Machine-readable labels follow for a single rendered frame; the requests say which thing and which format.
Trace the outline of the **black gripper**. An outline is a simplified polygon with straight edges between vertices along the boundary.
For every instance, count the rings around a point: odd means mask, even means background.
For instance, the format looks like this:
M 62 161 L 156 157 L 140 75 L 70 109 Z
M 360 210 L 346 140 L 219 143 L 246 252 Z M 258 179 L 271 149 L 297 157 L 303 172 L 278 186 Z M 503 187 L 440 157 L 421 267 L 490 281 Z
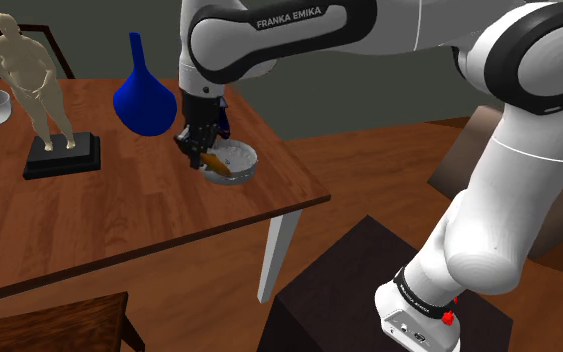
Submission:
M 189 166 L 201 167 L 200 146 L 212 146 L 218 136 L 230 137 L 230 125 L 225 109 L 228 107 L 223 96 L 204 98 L 181 91 L 182 114 L 188 130 L 175 134 L 174 142 L 188 157 Z

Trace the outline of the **orange elongated item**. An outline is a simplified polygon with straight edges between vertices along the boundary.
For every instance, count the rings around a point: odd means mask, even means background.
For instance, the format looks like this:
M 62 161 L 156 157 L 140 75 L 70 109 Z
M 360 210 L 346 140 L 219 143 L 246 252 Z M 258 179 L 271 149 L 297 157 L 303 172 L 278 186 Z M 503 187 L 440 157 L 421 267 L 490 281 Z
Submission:
M 230 169 L 214 154 L 201 153 L 200 160 L 209 171 L 225 177 L 230 177 L 232 175 Z

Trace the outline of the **small white ribbed bowl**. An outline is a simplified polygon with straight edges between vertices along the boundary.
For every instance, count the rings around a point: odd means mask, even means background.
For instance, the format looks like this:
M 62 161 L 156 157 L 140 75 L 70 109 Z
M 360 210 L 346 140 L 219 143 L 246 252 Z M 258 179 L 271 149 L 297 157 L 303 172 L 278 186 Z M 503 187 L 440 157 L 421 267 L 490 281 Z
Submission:
M 207 165 L 202 164 L 199 171 L 203 177 L 218 185 L 230 186 L 247 182 L 253 176 L 258 163 L 256 151 L 237 140 L 219 139 L 208 149 L 208 153 L 215 155 L 231 172 L 230 176 L 223 176 L 207 170 Z

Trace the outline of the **blue long-necked vase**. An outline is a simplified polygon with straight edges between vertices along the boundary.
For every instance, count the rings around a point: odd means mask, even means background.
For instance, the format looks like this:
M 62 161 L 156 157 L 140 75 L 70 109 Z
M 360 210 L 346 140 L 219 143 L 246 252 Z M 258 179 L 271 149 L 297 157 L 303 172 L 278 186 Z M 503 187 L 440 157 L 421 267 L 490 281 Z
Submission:
M 129 42 L 133 70 L 113 94 L 114 111 L 133 133 L 145 137 L 162 135 L 175 121 L 175 96 L 148 70 L 141 35 L 130 32 Z

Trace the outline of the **wooden table with white legs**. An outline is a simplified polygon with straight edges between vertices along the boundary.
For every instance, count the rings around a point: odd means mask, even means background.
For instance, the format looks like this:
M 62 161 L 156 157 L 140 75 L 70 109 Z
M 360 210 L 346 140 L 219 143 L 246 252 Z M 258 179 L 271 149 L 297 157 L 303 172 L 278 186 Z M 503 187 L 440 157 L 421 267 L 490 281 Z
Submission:
M 206 181 L 171 133 L 141 137 L 112 107 L 116 80 L 61 84 L 72 125 L 100 139 L 101 167 L 25 180 L 34 136 L 20 107 L 0 125 L 0 299 L 260 221 L 277 225 L 330 199 L 329 191 L 227 88 L 232 136 L 253 147 L 253 177 Z

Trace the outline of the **beige figure on black base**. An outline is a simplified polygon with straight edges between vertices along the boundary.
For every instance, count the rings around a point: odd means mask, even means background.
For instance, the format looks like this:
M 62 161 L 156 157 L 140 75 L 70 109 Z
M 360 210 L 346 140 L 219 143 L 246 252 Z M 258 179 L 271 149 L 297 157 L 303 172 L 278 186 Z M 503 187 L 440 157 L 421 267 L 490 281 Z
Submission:
M 39 179 L 101 168 L 100 138 L 76 133 L 66 115 L 56 67 L 45 47 L 0 13 L 0 78 L 28 115 L 36 133 L 23 178 Z

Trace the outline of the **dark robot stand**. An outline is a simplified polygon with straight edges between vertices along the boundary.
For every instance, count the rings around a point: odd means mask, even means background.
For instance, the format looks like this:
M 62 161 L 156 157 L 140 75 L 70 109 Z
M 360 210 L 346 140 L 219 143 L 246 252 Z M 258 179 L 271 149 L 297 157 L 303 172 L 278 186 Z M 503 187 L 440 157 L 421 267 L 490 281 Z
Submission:
M 376 289 L 415 249 L 370 216 L 362 219 L 274 298 L 256 352 L 408 352 L 434 341 L 402 317 L 383 332 Z

